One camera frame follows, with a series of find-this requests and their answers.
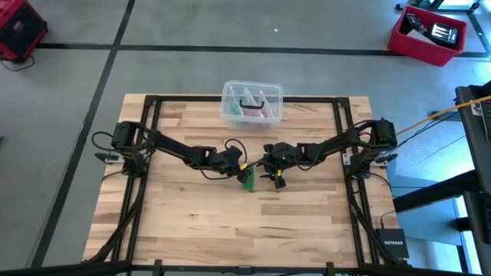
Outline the teal bandage roll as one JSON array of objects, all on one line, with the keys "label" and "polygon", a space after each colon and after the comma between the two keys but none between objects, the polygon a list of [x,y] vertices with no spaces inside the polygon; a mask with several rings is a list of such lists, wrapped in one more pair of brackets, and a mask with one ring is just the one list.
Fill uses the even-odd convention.
[{"label": "teal bandage roll", "polygon": [[242,116],[242,111],[234,97],[227,98],[227,114],[230,116]]}]

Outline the green elastic bandage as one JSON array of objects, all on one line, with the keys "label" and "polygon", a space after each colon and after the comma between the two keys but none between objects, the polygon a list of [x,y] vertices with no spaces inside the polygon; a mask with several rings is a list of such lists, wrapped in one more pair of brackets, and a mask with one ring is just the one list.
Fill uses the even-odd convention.
[{"label": "green elastic bandage", "polygon": [[255,182],[254,182],[254,168],[253,167],[249,167],[249,168],[252,169],[252,178],[247,183],[243,183],[242,184],[242,188],[245,191],[251,192],[254,189],[254,185],[255,185]]}]

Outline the black and silver device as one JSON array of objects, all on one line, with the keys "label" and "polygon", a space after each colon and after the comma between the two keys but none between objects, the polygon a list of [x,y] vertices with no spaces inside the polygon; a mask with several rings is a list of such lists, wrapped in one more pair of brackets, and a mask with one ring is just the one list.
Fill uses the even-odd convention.
[{"label": "black and silver device", "polygon": [[459,31],[455,27],[434,23],[427,31],[426,36],[440,46],[454,48],[457,43],[458,34]]}]

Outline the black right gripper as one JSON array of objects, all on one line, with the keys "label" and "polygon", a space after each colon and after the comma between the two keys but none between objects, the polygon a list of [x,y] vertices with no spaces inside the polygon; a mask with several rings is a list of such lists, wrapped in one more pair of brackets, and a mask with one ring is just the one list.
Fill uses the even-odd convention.
[{"label": "black right gripper", "polygon": [[[276,144],[265,144],[264,154],[257,160],[256,167],[264,166],[265,169],[289,169],[298,165],[302,158],[303,151],[298,146],[293,146],[285,142]],[[261,175],[260,178],[267,178],[273,181],[276,189],[286,187],[284,178],[276,174]]]}]

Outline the red plastic crate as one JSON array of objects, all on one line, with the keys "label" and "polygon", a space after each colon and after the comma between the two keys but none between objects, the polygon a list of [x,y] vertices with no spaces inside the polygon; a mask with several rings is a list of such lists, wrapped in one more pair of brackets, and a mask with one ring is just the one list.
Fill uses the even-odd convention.
[{"label": "red plastic crate", "polygon": [[[459,34],[454,48],[447,48],[432,42],[426,33],[411,31],[409,34],[400,33],[402,17],[406,13],[414,13],[422,22],[427,31],[434,23],[449,25],[458,29]],[[428,64],[442,67],[451,59],[463,53],[466,43],[467,23],[461,20],[439,15],[414,6],[406,6],[393,26],[387,43],[387,49],[396,54],[408,56]]]}]

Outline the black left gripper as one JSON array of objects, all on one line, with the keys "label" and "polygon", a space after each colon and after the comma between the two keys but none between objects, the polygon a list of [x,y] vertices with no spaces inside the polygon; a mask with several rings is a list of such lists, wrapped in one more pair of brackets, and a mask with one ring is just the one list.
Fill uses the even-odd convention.
[{"label": "black left gripper", "polygon": [[236,146],[230,146],[222,152],[213,154],[213,171],[223,175],[237,175],[240,183],[247,183],[252,178],[252,169],[240,171],[240,161],[243,152]]}]

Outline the red toolbox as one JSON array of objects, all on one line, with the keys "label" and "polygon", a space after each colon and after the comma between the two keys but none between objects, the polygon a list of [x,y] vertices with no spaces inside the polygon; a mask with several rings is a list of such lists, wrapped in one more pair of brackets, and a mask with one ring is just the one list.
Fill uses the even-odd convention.
[{"label": "red toolbox", "polygon": [[0,61],[23,63],[48,33],[28,0],[0,0]]}]

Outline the black standing desk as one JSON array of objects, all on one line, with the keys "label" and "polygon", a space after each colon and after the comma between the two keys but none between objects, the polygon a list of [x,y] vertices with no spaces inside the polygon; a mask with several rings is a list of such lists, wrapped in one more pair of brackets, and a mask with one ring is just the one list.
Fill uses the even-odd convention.
[{"label": "black standing desk", "polygon": [[462,196],[467,217],[453,223],[459,231],[473,233],[481,271],[491,274],[491,80],[483,85],[457,87],[456,102],[474,168],[398,197],[394,207],[397,212],[405,212]]}]

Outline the clear plastic storage box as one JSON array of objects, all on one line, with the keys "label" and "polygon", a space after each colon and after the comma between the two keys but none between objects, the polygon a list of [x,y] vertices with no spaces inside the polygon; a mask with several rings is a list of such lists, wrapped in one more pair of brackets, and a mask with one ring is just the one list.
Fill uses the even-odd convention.
[{"label": "clear plastic storage box", "polygon": [[[242,116],[227,114],[227,98],[234,97],[241,108]],[[244,117],[243,109],[265,110],[269,118]],[[231,130],[269,131],[282,121],[283,87],[244,80],[228,80],[222,89],[220,115]]]}]

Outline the black Netgear network switch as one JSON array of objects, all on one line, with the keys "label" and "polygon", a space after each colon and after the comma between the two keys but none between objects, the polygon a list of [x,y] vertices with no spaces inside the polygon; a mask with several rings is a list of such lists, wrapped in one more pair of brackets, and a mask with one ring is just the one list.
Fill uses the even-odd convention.
[{"label": "black Netgear network switch", "polygon": [[384,248],[395,258],[409,258],[407,241],[402,228],[379,228],[376,233]]}]

